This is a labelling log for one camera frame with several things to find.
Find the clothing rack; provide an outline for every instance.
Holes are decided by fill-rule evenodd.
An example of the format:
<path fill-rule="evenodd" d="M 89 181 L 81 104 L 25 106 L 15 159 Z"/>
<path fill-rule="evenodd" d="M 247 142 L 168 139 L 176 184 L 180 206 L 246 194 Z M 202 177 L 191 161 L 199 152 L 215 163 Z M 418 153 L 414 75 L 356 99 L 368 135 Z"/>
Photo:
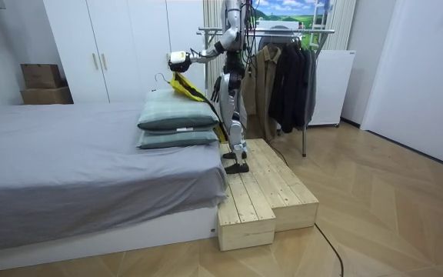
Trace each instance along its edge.
<path fill-rule="evenodd" d="M 212 43 L 213 38 L 222 34 L 222 28 L 213 28 L 213 27 L 199 27 L 198 30 L 200 32 L 196 32 L 197 35 L 203 35 L 205 37 L 205 46 L 208 47 L 210 43 Z M 321 30 L 321 29 L 288 29 L 288 28 L 256 28 L 249 30 L 249 36 L 253 37 L 273 37 L 273 38 L 302 38 L 304 34 L 322 34 L 322 37 L 318 43 L 317 51 L 315 52 L 316 57 L 319 57 L 322 48 L 326 40 L 328 39 L 328 35 L 334 34 L 335 30 Z M 205 89 L 208 91 L 210 88 L 208 87 L 208 64 L 205 64 Z M 302 140 L 301 140 L 301 155 L 302 157 L 307 156 L 307 126 L 304 126 L 302 129 Z"/>

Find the wooden step platform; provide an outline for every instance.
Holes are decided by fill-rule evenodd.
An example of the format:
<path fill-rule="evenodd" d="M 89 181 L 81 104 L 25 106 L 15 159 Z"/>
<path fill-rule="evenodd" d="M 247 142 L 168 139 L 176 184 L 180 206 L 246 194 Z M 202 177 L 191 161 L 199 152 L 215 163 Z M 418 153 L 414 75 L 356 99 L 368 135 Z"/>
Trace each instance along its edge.
<path fill-rule="evenodd" d="M 247 144 L 250 172 L 228 176 L 228 198 L 218 205 L 222 251 L 270 244 L 274 232 L 313 226 L 317 215 L 318 200 L 270 146 L 262 139 Z"/>

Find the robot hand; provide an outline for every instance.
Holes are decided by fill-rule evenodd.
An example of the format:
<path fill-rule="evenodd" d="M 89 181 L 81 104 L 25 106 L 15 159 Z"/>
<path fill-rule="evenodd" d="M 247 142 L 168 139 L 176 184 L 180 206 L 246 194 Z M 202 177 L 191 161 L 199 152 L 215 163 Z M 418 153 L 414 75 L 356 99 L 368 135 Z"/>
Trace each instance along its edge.
<path fill-rule="evenodd" d="M 168 60 L 168 67 L 170 67 L 170 70 L 173 72 L 184 73 L 188 71 L 191 64 L 191 55 L 184 51 L 171 53 L 170 59 Z"/>

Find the pillow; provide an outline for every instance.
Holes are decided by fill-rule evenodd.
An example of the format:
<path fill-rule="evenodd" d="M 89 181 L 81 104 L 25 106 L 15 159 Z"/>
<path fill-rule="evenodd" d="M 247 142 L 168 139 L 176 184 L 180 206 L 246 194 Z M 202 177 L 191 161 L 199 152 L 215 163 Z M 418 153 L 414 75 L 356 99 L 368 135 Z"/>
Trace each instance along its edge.
<path fill-rule="evenodd" d="M 218 116 L 206 103 L 193 101 L 175 93 L 174 89 L 160 89 L 148 93 L 138 127 L 144 130 L 172 130 L 208 128 L 216 123 Z"/>
<path fill-rule="evenodd" d="M 203 127 L 175 128 L 175 129 L 165 129 L 165 130 L 149 129 L 146 132 L 149 135 L 170 135 L 170 134 L 175 134 L 178 132 L 201 132 L 201 131 L 211 131 L 217 125 L 218 125 L 218 123 L 215 123 L 213 125 L 203 126 Z"/>
<path fill-rule="evenodd" d="M 153 135 L 142 132 L 137 146 L 140 149 L 161 149 L 175 146 L 207 145 L 217 141 L 218 137 L 212 130 L 177 132 L 170 135 Z"/>

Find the gray bedsheet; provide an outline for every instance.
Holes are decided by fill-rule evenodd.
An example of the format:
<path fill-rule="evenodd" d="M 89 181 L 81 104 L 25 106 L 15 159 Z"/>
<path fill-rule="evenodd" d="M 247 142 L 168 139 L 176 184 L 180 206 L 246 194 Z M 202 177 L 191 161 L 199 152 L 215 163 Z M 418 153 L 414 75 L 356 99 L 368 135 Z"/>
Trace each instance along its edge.
<path fill-rule="evenodd" d="M 137 149 L 141 108 L 0 108 L 0 249 L 217 205 L 218 143 Z"/>

